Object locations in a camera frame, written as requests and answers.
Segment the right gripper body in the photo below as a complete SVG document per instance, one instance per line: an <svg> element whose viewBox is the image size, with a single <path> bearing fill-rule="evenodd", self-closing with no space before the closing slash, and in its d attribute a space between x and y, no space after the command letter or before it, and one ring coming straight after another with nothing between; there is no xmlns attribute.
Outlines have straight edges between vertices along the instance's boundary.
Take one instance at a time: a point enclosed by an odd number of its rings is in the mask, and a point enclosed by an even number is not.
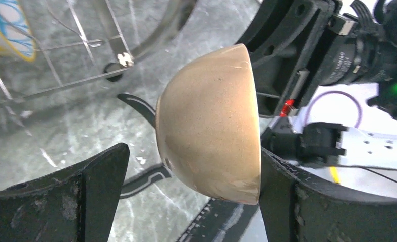
<svg viewBox="0 0 397 242"><path fill-rule="evenodd" d="M239 39L252 63L261 117L308 104L319 85L350 72L357 17L341 1L263 1Z"/></svg>

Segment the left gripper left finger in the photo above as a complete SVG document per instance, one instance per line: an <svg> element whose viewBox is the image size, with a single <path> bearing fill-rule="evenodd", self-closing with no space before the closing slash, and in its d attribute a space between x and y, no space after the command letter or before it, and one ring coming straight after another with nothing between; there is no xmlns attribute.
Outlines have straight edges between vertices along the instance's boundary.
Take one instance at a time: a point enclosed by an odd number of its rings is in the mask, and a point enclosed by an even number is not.
<svg viewBox="0 0 397 242"><path fill-rule="evenodd" d="M0 241L107 241L129 147L118 143L82 162L0 191Z"/></svg>

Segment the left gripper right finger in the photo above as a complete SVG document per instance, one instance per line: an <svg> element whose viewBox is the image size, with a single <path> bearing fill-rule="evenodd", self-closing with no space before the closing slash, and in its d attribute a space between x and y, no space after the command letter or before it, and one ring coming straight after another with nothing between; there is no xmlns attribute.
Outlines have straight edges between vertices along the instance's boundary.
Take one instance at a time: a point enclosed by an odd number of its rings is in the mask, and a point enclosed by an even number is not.
<svg viewBox="0 0 397 242"><path fill-rule="evenodd" d="M269 241L397 241L397 199L337 185L262 149Z"/></svg>

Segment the white bowl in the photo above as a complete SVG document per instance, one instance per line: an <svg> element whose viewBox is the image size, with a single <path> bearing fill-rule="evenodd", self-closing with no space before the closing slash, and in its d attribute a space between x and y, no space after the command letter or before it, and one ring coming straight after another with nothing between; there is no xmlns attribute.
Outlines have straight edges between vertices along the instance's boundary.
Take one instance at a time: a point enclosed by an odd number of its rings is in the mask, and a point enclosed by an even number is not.
<svg viewBox="0 0 397 242"><path fill-rule="evenodd" d="M260 125L245 45L182 67L158 98L155 133L163 163L184 185L212 198L257 204Z"/></svg>

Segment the steel dish rack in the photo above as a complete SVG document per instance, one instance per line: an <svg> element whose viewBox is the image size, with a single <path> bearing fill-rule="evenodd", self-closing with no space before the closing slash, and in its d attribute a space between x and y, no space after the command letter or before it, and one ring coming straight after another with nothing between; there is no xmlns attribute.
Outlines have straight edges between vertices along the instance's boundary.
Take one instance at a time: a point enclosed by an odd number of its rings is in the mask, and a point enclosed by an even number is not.
<svg viewBox="0 0 397 242"><path fill-rule="evenodd" d="M134 47L119 24L116 1L20 1L35 60L0 57L0 106L9 107L94 80L119 80L164 49L183 29L196 1L168 1L159 24Z"/></svg>

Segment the yellow teal patterned bowl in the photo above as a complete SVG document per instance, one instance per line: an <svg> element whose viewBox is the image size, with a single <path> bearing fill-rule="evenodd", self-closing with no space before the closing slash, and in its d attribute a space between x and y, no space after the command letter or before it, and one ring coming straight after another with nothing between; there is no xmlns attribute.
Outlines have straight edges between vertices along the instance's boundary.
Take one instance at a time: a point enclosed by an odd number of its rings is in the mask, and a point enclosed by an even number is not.
<svg viewBox="0 0 397 242"><path fill-rule="evenodd" d="M20 1L0 1L0 57L35 60L36 42L32 37Z"/></svg>

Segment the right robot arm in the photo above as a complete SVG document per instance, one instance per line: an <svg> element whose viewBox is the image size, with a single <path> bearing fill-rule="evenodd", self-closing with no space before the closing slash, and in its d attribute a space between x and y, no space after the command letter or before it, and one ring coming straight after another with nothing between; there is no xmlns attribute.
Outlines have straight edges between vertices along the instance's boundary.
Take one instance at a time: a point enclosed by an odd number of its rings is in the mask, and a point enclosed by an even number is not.
<svg viewBox="0 0 397 242"><path fill-rule="evenodd" d="M239 39L262 147L300 166L397 171L397 1L262 1Z"/></svg>

